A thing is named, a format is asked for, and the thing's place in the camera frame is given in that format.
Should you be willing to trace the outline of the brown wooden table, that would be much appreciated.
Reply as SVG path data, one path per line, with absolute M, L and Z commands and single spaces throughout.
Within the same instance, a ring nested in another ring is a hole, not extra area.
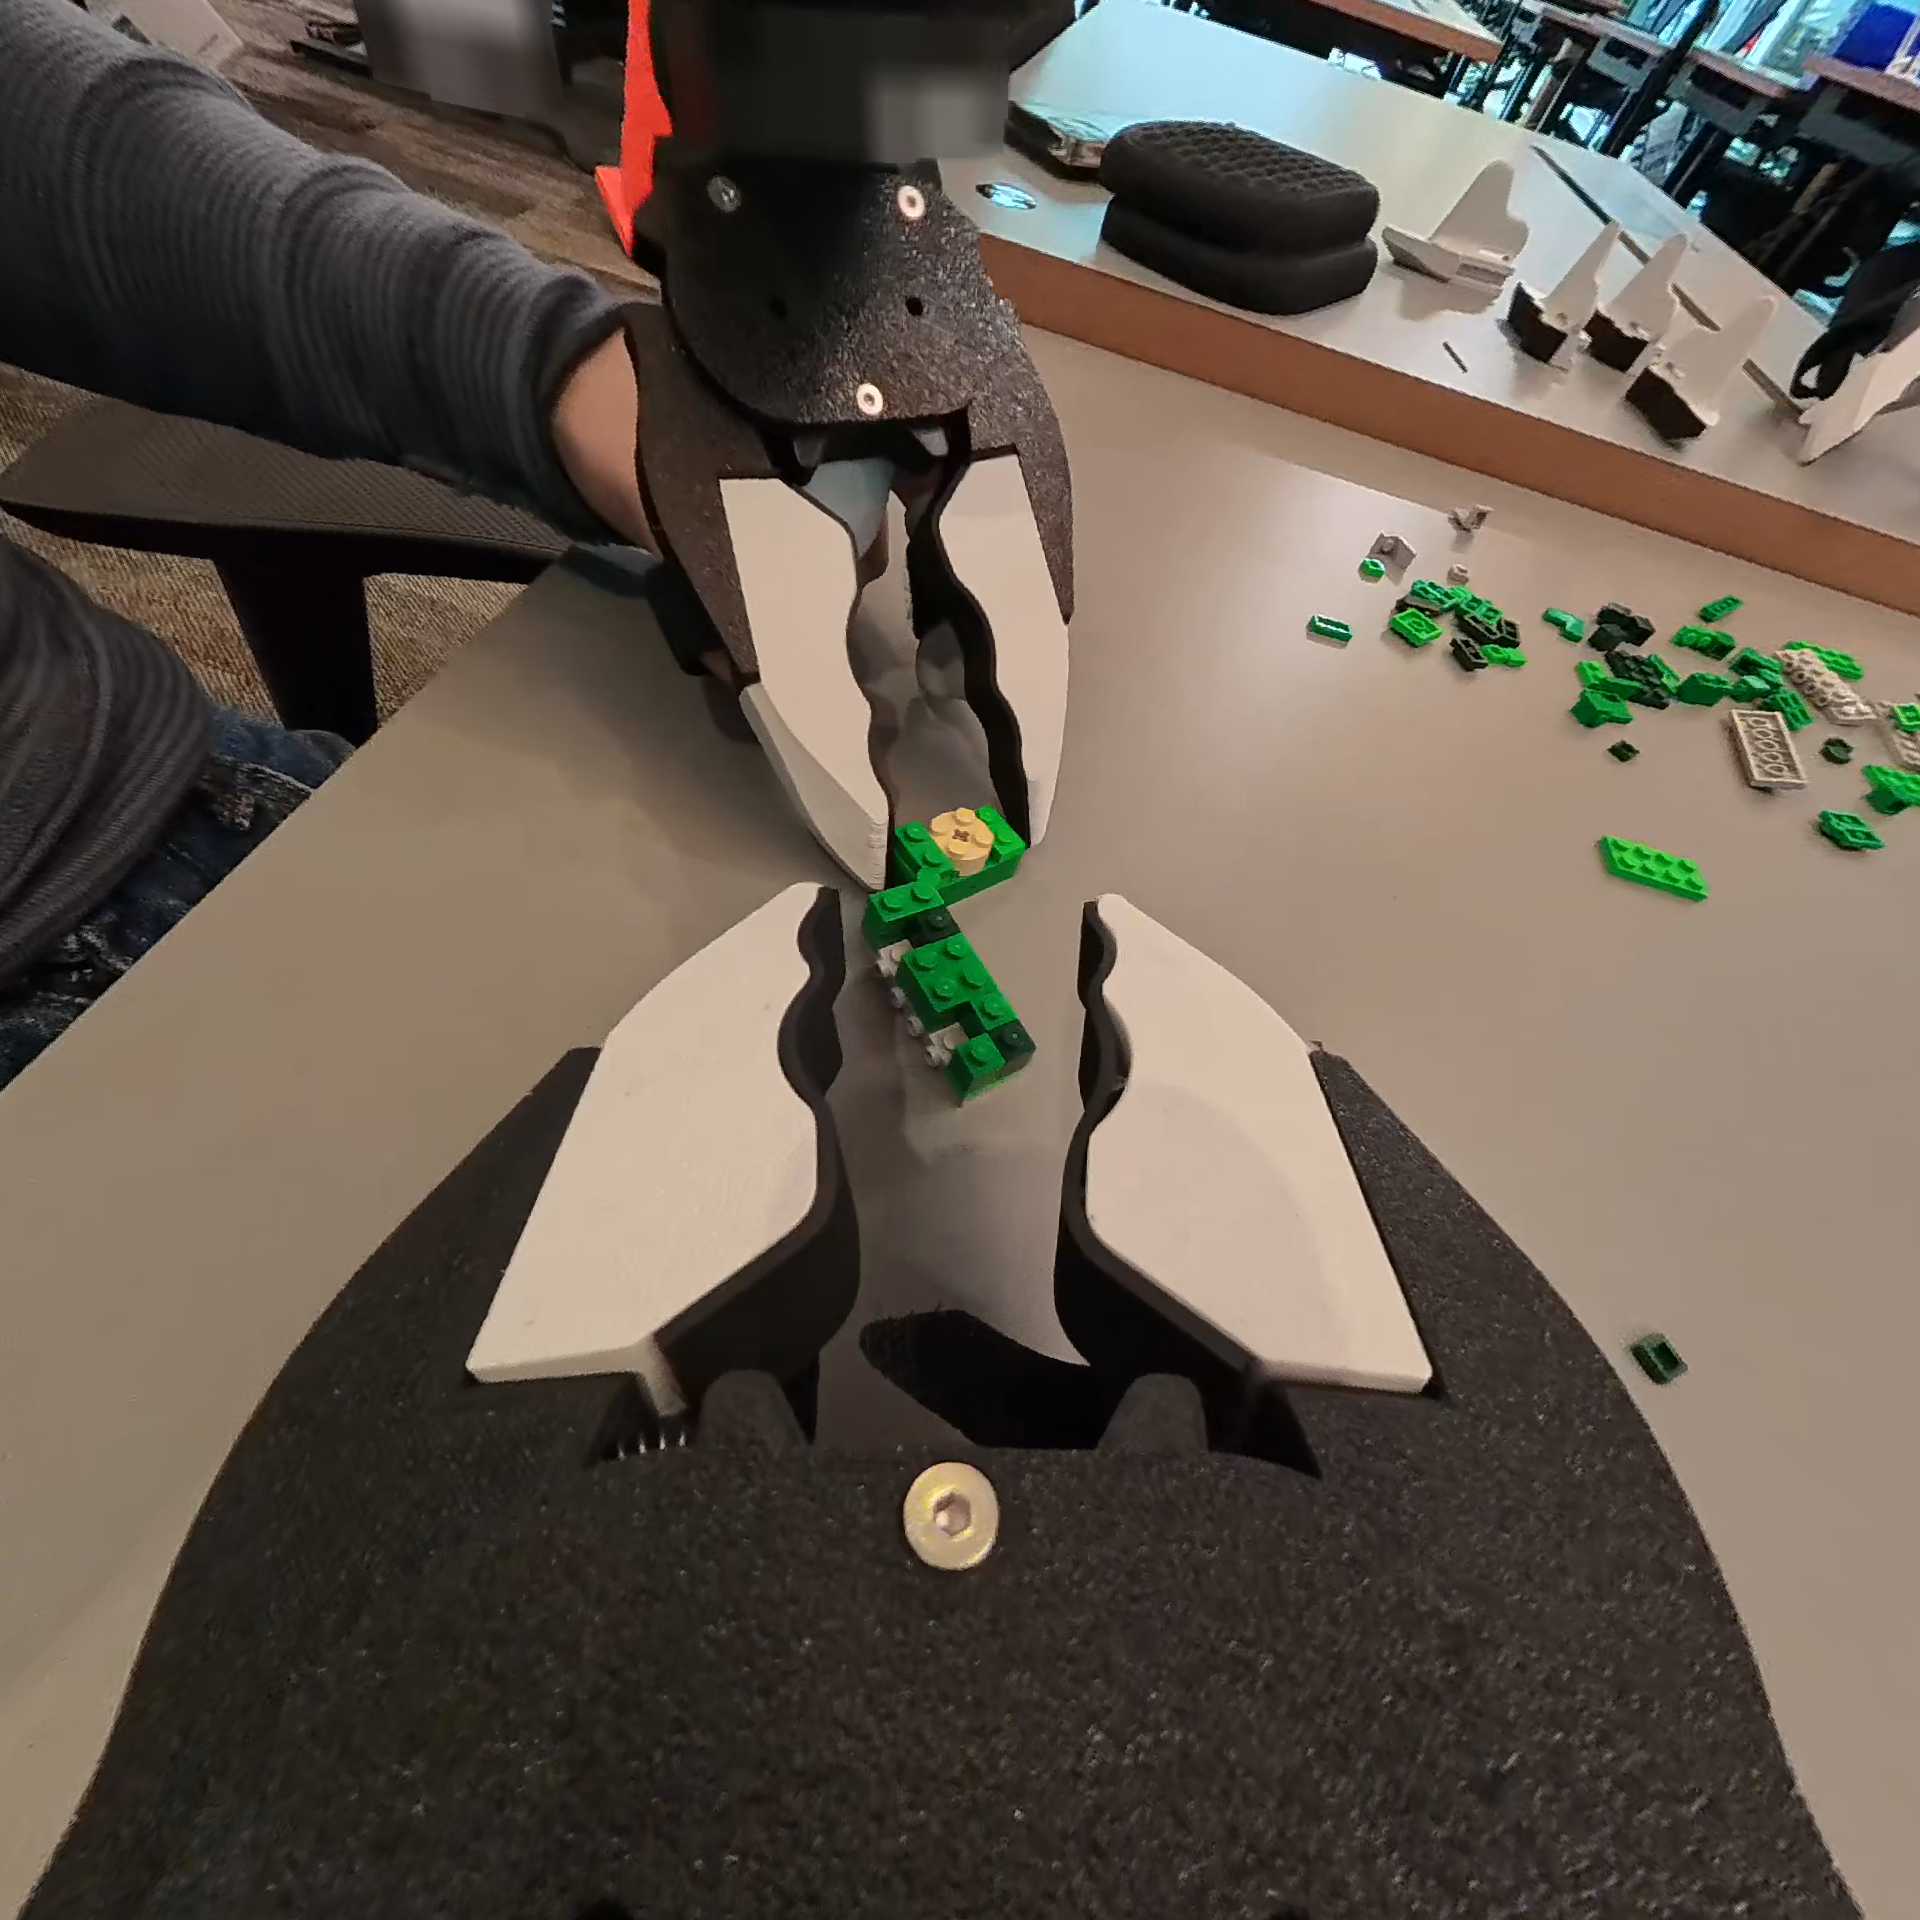
M 1312 28 L 1365 59 L 1494 62 L 1503 38 L 1457 3 L 1304 3 Z

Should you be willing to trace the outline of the person's left forearm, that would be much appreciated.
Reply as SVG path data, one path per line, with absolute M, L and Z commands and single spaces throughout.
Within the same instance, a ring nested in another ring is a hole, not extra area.
M 4 363 L 617 541 L 552 438 L 594 281 L 72 4 L 4 4 Z

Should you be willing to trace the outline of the white fin-shaped part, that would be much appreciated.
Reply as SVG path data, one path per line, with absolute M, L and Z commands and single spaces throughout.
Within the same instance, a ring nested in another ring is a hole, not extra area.
M 1802 440 L 1794 455 L 1810 466 L 1835 446 L 1855 438 L 1885 412 L 1916 406 L 1917 331 L 1857 357 L 1834 394 L 1808 400 L 1798 414 Z
M 1655 348 L 1677 314 L 1674 277 L 1692 250 L 1683 234 L 1661 241 L 1612 303 L 1589 314 L 1584 341 L 1588 355 L 1614 373 L 1629 373 L 1647 348 Z
M 1624 392 L 1624 404 L 1667 446 L 1681 446 L 1716 428 L 1720 399 L 1782 306 L 1778 294 L 1748 303 L 1726 327 L 1692 327 L 1653 346 Z
M 1381 227 L 1394 264 L 1435 283 L 1498 291 L 1511 278 L 1527 241 L 1527 223 L 1510 209 L 1515 170 L 1488 162 L 1429 234 Z
M 1619 237 L 1621 227 L 1616 220 L 1606 223 L 1543 294 L 1522 278 L 1513 281 L 1501 327 L 1524 358 L 1545 368 L 1565 368 L 1572 363 L 1572 352 L 1595 313 L 1601 272 Z

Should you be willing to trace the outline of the person's leg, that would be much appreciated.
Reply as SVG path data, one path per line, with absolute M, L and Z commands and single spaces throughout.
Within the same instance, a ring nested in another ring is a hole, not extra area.
M 198 779 L 141 857 L 4 985 L 4 1086 L 106 997 L 352 753 L 333 733 L 293 733 L 232 709 L 216 710 Z

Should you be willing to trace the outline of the black mesh cushion pad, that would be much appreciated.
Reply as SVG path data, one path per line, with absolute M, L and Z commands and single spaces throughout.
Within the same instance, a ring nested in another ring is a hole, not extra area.
M 1377 187 L 1256 131 L 1194 119 L 1135 123 L 1101 150 L 1118 205 L 1230 250 L 1314 254 L 1369 239 Z
M 1183 233 L 1125 200 L 1109 200 L 1101 243 L 1139 269 L 1239 313 L 1291 319 L 1359 297 L 1375 277 L 1371 239 L 1317 252 L 1234 248 Z

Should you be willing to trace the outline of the person's torso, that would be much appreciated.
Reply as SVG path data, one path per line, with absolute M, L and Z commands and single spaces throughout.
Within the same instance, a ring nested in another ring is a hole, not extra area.
M 155 846 L 211 751 L 211 704 L 143 629 L 2 553 L 2 983 Z

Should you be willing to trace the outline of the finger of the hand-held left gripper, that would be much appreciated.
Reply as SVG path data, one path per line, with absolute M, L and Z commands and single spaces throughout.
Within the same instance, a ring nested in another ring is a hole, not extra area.
M 1067 616 L 1016 457 L 944 457 L 907 516 L 916 675 L 971 713 L 997 812 L 1028 842 L 1054 802 L 1070 692 Z
M 890 806 L 851 672 L 858 562 L 886 531 L 888 474 L 724 480 L 756 682 L 740 706 L 819 846 L 864 891 L 886 878 Z

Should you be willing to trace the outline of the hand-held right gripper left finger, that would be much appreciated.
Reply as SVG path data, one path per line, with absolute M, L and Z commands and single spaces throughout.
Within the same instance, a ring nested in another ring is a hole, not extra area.
M 826 1095 L 844 908 L 797 882 L 613 1025 L 508 1258 L 473 1380 L 791 1380 L 851 1308 L 858 1231 Z

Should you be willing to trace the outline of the green toy brick assembly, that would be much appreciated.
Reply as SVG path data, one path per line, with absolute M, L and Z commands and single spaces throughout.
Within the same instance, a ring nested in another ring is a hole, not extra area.
M 905 1033 L 960 1103 L 1013 1081 L 1031 1033 L 957 923 L 956 911 L 1010 882 L 1026 840 L 993 806 L 957 806 L 892 830 L 886 878 L 868 895 L 862 937 Z

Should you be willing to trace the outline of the person's left hand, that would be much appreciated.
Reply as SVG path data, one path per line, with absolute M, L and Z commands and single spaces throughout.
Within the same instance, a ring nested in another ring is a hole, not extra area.
M 608 335 L 569 368 L 547 426 L 557 461 L 591 514 L 619 542 L 660 557 L 640 491 L 640 391 L 624 333 Z

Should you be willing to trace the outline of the orange plastic object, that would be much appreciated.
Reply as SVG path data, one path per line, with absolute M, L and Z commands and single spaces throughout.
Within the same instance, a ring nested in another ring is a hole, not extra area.
M 638 271 L 657 277 L 663 252 L 647 207 L 669 114 L 660 92 L 651 14 L 651 3 L 627 3 L 617 161 L 594 170 L 594 187 L 626 256 Z

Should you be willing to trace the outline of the pile of green toy bricks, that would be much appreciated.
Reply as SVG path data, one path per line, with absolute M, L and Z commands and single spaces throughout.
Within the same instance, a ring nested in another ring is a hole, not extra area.
M 1692 859 L 1712 901 L 1736 892 L 1726 846 L 1916 901 L 1916 692 L 1884 646 L 1485 508 L 1312 528 L 1305 557 L 1269 616 L 1304 659 L 1285 703 L 1328 765 L 1322 810 L 1400 864 L 1532 892 L 1576 857 L 1604 873 L 1617 836 Z

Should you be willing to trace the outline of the black office chair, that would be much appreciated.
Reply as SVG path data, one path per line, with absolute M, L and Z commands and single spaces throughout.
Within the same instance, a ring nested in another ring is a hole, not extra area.
M 23 453 L 2 506 L 62 538 L 213 564 L 279 720 L 353 747 L 378 727 L 371 576 L 528 584 L 568 555 L 542 518 L 419 473 L 117 400 Z

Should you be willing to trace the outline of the bright green flat plate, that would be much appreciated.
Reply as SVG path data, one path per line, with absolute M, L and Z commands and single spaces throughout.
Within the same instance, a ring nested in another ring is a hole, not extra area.
M 1616 835 L 1601 835 L 1595 840 L 1595 857 L 1606 876 L 1621 884 L 1685 902 L 1709 899 L 1712 889 L 1704 871 L 1687 857 Z

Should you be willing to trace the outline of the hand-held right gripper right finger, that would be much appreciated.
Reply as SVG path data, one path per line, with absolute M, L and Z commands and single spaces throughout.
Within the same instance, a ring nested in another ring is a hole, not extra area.
M 1081 917 L 1054 1303 L 1093 1369 L 1421 1394 L 1421 1333 L 1312 1046 L 1119 895 Z

